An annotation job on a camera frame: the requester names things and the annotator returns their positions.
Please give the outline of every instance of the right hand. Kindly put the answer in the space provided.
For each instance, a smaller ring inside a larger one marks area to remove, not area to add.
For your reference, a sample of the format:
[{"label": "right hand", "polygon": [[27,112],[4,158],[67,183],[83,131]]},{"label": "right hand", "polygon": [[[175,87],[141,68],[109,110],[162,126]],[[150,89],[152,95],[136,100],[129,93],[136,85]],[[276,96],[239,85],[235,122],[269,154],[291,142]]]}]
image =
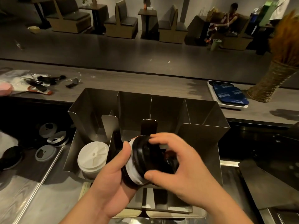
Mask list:
[{"label": "right hand", "polygon": [[167,144],[169,149],[176,153],[180,165],[175,174],[149,170],[144,178],[173,192],[186,203],[204,208],[209,212],[219,199],[215,195],[223,189],[196,150],[172,133],[152,134],[149,142]]}]

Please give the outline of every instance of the dark wooden countertop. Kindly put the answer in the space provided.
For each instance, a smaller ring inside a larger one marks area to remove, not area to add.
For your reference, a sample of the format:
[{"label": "dark wooden countertop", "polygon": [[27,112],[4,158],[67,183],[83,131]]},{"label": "dark wooden countertop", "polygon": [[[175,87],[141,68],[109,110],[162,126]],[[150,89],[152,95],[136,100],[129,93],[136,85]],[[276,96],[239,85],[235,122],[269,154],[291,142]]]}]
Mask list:
[{"label": "dark wooden countertop", "polygon": [[[206,80],[0,60],[0,68],[2,67],[31,70],[34,73],[47,73],[51,76],[66,75],[69,79],[78,77],[82,80],[72,89],[65,87],[65,85],[71,83],[70,81],[62,81],[58,85],[51,86],[51,90],[53,90],[54,94],[50,96],[25,92],[13,95],[15,97],[74,102],[84,88],[97,88],[199,100],[212,100]],[[250,85],[235,85],[240,89],[250,88]],[[281,88],[278,89],[269,103],[260,103],[250,100],[249,107],[246,110],[237,111],[222,109],[222,111],[227,118],[295,124],[299,119],[292,119],[288,116],[278,117],[272,115],[271,112],[276,109],[282,109],[299,113],[298,97],[299,90]]]}]

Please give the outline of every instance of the table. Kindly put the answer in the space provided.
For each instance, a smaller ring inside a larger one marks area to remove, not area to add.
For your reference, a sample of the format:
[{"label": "table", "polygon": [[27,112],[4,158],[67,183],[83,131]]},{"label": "table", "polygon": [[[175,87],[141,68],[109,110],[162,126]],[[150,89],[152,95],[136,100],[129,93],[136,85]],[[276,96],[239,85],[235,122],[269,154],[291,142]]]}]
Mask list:
[{"label": "table", "polygon": [[102,35],[106,28],[104,22],[109,18],[108,6],[102,4],[90,4],[87,6],[81,6],[79,9],[86,9],[92,11],[92,18],[94,22],[95,31],[94,34]]},{"label": "table", "polygon": [[38,5],[41,2],[47,2],[47,1],[53,1],[53,0],[24,0],[24,1],[19,1],[19,2],[24,3],[24,4],[33,4],[34,5],[34,7],[37,11],[37,14],[39,15],[39,18],[42,21],[42,24],[37,25],[40,29],[48,29],[48,28],[51,27],[49,21],[46,20],[46,18],[42,14],[42,11],[40,10],[40,7]]},{"label": "table", "polygon": [[149,9],[140,9],[138,15],[146,16],[145,18],[145,38],[149,39],[149,21],[150,16],[157,16],[156,10],[149,10]]}]

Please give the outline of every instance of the white cup lid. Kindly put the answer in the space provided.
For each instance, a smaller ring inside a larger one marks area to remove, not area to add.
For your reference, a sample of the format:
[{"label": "white cup lid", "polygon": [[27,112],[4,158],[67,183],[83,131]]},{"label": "white cup lid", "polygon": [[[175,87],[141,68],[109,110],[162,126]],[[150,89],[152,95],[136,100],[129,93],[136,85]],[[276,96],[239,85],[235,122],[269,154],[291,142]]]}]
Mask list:
[{"label": "white cup lid", "polygon": [[109,147],[103,142],[91,142],[85,145],[78,155],[78,166],[84,172],[101,169],[107,160]]}]

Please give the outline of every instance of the seated man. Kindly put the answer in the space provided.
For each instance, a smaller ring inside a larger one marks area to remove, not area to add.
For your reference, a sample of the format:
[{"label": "seated man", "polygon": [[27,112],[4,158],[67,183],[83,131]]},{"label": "seated man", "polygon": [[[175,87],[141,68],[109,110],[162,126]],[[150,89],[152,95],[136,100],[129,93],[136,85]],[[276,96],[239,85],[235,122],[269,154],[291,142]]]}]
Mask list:
[{"label": "seated man", "polygon": [[222,24],[213,24],[210,26],[210,31],[208,32],[208,39],[206,40],[207,43],[209,43],[212,40],[213,35],[216,33],[216,31],[219,31],[220,33],[225,33],[230,31],[231,25],[237,20],[238,14],[238,3],[232,3],[230,5],[229,12],[226,13],[224,18],[222,19]]}]

